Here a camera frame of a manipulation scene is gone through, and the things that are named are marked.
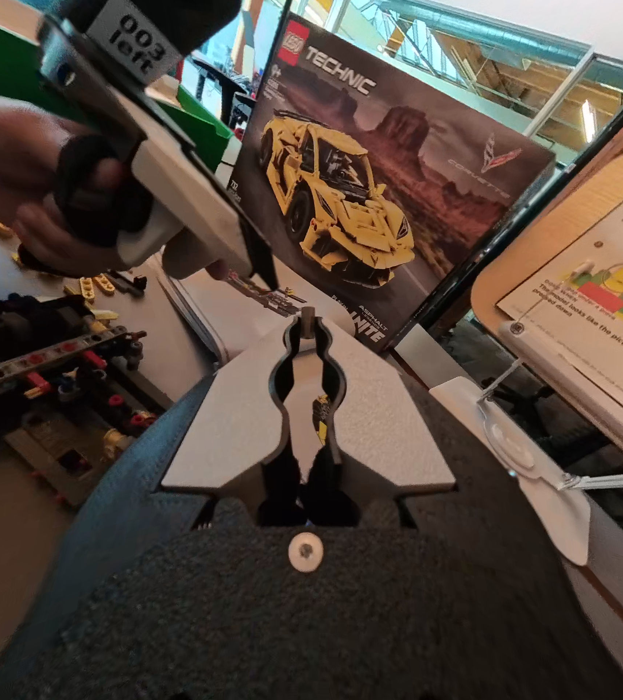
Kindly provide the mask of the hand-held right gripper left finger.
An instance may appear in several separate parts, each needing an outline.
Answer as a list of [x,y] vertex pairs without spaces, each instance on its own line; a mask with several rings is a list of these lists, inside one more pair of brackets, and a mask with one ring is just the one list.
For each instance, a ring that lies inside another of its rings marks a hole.
[[298,352],[299,318],[290,317],[216,373],[162,477],[165,491],[267,491],[264,469],[290,443],[284,400]]

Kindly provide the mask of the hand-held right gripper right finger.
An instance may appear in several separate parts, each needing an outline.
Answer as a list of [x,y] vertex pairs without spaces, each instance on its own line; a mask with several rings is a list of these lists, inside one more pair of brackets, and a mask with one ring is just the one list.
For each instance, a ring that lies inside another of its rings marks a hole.
[[346,495],[449,491],[456,477],[398,371],[330,320],[318,319],[325,447]]

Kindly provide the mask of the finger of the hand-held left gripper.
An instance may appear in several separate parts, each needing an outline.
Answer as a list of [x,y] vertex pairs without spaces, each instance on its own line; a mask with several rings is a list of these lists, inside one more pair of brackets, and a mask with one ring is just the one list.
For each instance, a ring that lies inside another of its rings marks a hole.
[[132,234],[132,265],[161,253],[167,275],[184,279],[221,261],[238,275],[279,286],[274,258],[255,226],[216,179],[196,167],[173,139],[148,138],[132,175],[153,198],[146,224]]

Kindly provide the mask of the lego car chassis assembly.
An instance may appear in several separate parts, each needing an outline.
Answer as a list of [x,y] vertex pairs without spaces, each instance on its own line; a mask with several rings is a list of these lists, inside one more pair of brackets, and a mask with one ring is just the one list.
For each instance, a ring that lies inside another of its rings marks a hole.
[[0,449],[71,510],[173,405],[139,370],[145,336],[80,294],[0,300]]

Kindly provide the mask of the open lego instruction booklet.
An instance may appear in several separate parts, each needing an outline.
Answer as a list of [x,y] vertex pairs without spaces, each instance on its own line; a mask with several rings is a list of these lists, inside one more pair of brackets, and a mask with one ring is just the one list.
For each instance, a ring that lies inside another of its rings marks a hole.
[[[233,272],[223,281],[212,279],[204,270],[183,281],[163,274],[159,276],[159,283],[169,295],[175,293],[171,299],[189,323],[195,321],[194,329],[199,335],[205,332],[202,339],[211,340],[209,348],[219,350],[219,359],[223,363],[216,373],[282,326],[284,320],[299,318],[298,314],[305,306],[315,308],[316,320],[330,320],[351,337],[355,336],[356,327],[344,307],[280,262],[276,263],[276,273],[282,289],[267,294],[257,293],[253,282],[246,282]],[[300,470],[305,472],[323,447],[312,422],[313,401],[323,393],[320,384],[322,370],[316,339],[299,338],[299,352],[293,359],[295,383],[284,400],[289,414],[290,443],[280,457],[292,456],[298,461]],[[187,420],[187,429],[179,438],[180,444],[194,416]]]

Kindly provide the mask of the lego set box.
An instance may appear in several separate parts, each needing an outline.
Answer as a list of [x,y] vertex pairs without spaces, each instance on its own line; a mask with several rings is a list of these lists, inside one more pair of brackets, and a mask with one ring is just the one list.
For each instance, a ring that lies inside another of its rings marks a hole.
[[229,191],[382,353],[554,170],[554,154],[288,14]]

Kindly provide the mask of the printed instruction sheet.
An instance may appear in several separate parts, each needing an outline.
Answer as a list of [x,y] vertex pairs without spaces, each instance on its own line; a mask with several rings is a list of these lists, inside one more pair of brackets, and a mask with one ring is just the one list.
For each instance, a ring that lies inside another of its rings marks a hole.
[[497,307],[623,407],[623,202]]

